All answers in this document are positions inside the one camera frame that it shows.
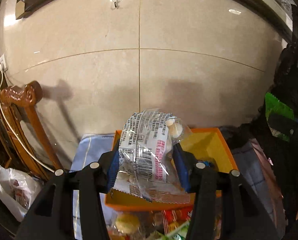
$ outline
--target white plastic bag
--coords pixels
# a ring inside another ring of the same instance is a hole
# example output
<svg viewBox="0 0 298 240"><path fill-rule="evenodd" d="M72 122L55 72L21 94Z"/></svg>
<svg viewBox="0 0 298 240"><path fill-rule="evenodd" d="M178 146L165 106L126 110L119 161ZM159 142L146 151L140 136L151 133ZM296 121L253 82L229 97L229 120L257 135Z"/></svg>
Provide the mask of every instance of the white plastic bag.
<svg viewBox="0 0 298 240"><path fill-rule="evenodd" d="M24 204L21 205L15 200L15 190L21 190L26 198L26 208ZM39 183L27 173L12 168L5 169L0 166L0 200L19 222L24 219L40 190L41 186Z"/></svg>

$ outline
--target beige wall tile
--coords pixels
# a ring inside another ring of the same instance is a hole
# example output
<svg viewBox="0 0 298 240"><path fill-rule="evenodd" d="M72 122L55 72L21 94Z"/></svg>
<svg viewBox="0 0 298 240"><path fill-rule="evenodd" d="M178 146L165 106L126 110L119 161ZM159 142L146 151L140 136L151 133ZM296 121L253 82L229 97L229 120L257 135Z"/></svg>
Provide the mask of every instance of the beige wall tile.
<svg viewBox="0 0 298 240"><path fill-rule="evenodd" d="M10 76L71 55L139 47L139 0L54 0L15 20L16 0L2 0L0 53Z"/></svg>
<svg viewBox="0 0 298 240"><path fill-rule="evenodd" d="M267 22L232 0L141 0L140 48L199 52L266 70L276 65L281 42Z"/></svg>
<svg viewBox="0 0 298 240"><path fill-rule="evenodd" d="M44 98L38 116L53 141L78 145L86 133L122 129L139 111L138 50L111 50L44 63L9 77L23 86L37 80ZM74 152L68 153L72 160Z"/></svg>
<svg viewBox="0 0 298 240"><path fill-rule="evenodd" d="M160 108L191 127L240 125L262 106L273 76L189 52L140 50L141 110Z"/></svg>

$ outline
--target orange box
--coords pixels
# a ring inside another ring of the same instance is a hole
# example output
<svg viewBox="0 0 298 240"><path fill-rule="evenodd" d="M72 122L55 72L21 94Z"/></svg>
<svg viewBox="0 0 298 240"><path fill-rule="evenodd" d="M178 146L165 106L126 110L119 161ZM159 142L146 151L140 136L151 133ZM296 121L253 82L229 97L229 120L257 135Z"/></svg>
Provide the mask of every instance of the orange box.
<svg viewBox="0 0 298 240"><path fill-rule="evenodd" d="M184 151L191 152L198 160L210 160L219 171L229 173L237 170L236 163L218 128L191 129L193 134L181 141ZM121 130L115 132L113 145L120 139ZM112 189L105 197L105 205L116 211L156 211L176 209L194 204L195 194L190 194L190 203L169 204L162 202L148 202L142 198Z"/></svg>

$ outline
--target carved wooden chair back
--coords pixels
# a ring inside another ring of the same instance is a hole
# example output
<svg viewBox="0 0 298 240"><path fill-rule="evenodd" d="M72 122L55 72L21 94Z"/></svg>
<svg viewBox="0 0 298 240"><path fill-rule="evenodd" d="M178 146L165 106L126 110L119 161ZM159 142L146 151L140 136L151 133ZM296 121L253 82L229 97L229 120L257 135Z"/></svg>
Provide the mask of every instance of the carved wooden chair back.
<svg viewBox="0 0 298 240"><path fill-rule="evenodd" d="M2 109L0 109L0 116L3 120L1 111L4 111L4 114L12 128L23 140L23 143L28 148L28 150L32 154L34 154L34 151L30 146L28 140L26 139L25 134L20 125L21 117L19 116L19 112L17 111L16 106L22 107L27 114L28 120L34 129L38 140L43 146L50 161L53 163L54 168L56 170L63 169L35 110L35 105L41 99L42 89L37 81L30 82L29 84L25 85L23 89L17 86L9 86L0 92L0 102L2 107ZM3 122L3 124L22 162L25 163L25 165L33 174L47 179L49 176L46 173L46 171L41 167L41 165L39 165L39 163L34 161L28 155L28 153L21 146L20 142L17 140L17 138L15 137L11 129L8 127L8 125L5 122Z"/></svg>
<svg viewBox="0 0 298 240"><path fill-rule="evenodd" d="M12 167L18 170L28 171L26 166L21 163L21 160L10 150L9 146L10 142L5 139L0 125L0 165L5 169Z"/></svg>

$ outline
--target power outlet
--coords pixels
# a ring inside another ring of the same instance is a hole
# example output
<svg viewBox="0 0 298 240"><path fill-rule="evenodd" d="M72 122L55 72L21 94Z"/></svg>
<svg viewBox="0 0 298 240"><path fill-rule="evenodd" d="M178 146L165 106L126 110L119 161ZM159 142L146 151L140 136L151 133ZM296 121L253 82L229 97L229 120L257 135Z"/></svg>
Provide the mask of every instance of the power outlet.
<svg viewBox="0 0 298 240"><path fill-rule="evenodd" d="M6 59L5 59L5 54L2 54L0 57L0 71L6 72L8 70L7 64L6 64Z"/></svg>

